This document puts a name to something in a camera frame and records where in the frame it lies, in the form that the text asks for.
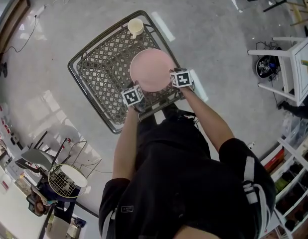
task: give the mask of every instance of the white box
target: white box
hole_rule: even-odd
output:
[[[123,97],[123,102],[127,107],[139,103],[144,97],[139,85],[123,90],[121,95]]]
[[[193,81],[190,72],[187,70],[170,73],[170,79],[172,85],[177,88],[191,86]]]

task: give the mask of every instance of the pink bowl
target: pink bowl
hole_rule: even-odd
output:
[[[170,83],[169,71],[175,63],[165,52],[158,49],[147,49],[137,54],[130,65],[133,82],[138,81],[141,89],[157,92]]]

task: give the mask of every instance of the metal stand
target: metal stand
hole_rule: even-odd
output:
[[[271,10],[271,9],[273,9],[273,8],[283,4],[283,3],[286,3],[286,2],[287,2],[287,0],[281,0],[280,2],[277,2],[274,5],[268,7],[267,9],[264,9],[263,12],[267,12],[267,11],[269,11],[269,10]]]

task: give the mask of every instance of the sleeve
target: sleeve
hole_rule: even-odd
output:
[[[116,178],[108,181],[107,184],[105,184],[99,210],[99,229],[101,234],[106,217],[110,211],[115,210],[129,183],[130,180],[126,178]]]
[[[255,158],[254,183],[261,185],[264,189],[267,205],[272,213],[276,199],[275,184],[259,159],[244,142],[235,138],[224,142],[219,149],[220,161],[226,163],[242,181],[244,181],[247,156]]]

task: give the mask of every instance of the black cable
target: black cable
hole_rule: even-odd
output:
[[[256,43],[256,50],[258,50],[258,48],[257,48],[257,45],[258,44],[260,44],[260,43],[262,43],[263,45],[264,45],[264,48],[267,48],[268,50],[274,50],[274,49],[277,49],[278,48],[278,44],[276,43],[276,42],[270,42],[269,44],[267,44],[267,42],[257,42]]]
[[[32,30],[32,33],[31,33],[31,35],[29,36],[28,40],[27,40],[27,41],[25,42],[25,44],[23,45],[23,47],[22,47],[19,51],[17,51],[16,48],[14,48],[13,46],[10,46],[10,47],[8,48],[8,50],[6,50],[5,52],[0,53],[0,56],[6,54],[11,48],[14,49],[14,51],[15,51],[16,53],[19,53],[20,51],[22,51],[23,48],[24,48],[24,47],[26,46],[26,44],[28,43],[28,41],[30,40],[32,34],[34,33],[35,27],[36,27],[36,16],[34,16],[34,28],[33,28],[33,30]]]
[[[276,101],[276,106],[278,107],[278,102],[277,102],[277,99],[276,99],[275,92],[273,92],[273,94],[274,94],[274,98],[275,98],[275,101]]]

